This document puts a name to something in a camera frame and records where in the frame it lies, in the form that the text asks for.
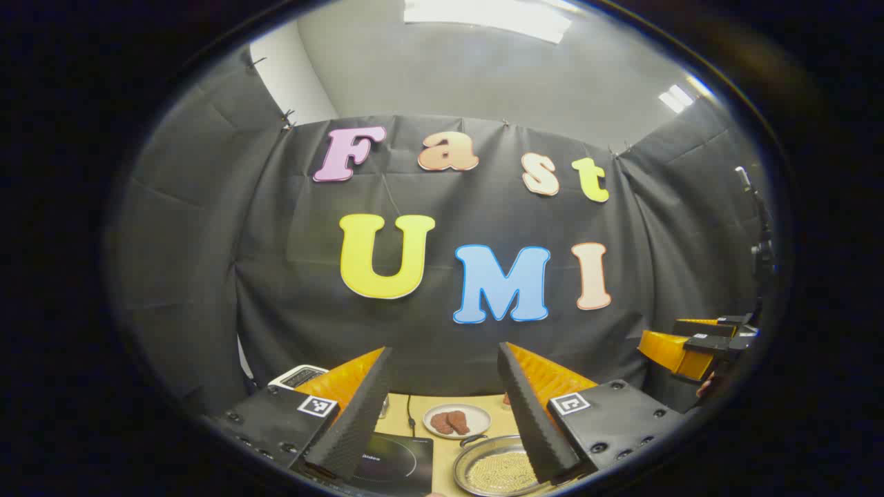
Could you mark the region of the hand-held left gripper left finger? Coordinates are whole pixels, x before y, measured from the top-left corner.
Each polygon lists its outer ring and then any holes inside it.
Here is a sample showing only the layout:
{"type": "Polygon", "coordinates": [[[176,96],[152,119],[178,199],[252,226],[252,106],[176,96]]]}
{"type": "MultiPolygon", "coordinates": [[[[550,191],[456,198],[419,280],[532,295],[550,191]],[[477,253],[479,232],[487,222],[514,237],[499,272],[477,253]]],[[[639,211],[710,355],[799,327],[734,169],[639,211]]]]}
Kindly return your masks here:
{"type": "Polygon", "coordinates": [[[281,471],[350,478],[388,396],[393,353],[379,347],[295,387],[268,384],[211,426],[281,471]]]}

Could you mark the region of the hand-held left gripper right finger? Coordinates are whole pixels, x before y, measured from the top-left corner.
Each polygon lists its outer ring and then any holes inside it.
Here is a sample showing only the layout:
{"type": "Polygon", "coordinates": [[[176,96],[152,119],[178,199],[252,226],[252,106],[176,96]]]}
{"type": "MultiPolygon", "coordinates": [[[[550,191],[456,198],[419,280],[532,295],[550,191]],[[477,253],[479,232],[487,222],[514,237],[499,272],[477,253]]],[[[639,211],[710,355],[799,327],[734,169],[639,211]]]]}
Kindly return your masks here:
{"type": "Polygon", "coordinates": [[[644,455],[683,415],[625,380],[596,383],[510,342],[497,368],[522,446],[542,483],[559,484],[644,455]]]}

